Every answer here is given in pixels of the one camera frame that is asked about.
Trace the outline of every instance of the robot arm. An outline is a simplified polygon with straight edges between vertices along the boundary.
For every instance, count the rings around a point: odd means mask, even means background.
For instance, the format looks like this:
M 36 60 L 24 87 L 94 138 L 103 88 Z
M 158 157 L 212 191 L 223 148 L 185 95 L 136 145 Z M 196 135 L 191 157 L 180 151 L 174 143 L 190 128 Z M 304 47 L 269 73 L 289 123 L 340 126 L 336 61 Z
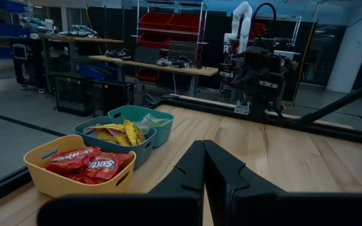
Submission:
M 233 11 L 233 22 L 231 22 L 231 33 L 224 34 L 223 53 L 227 54 L 229 53 L 230 41 L 235 40 L 237 38 L 239 21 L 242 15 L 244 15 L 244 20 L 241 25 L 238 53 L 242 53 L 245 51 L 248 42 L 248 37 L 250 35 L 251 17 L 252 17 L 252 8 L 247 2 L 241 3 Z

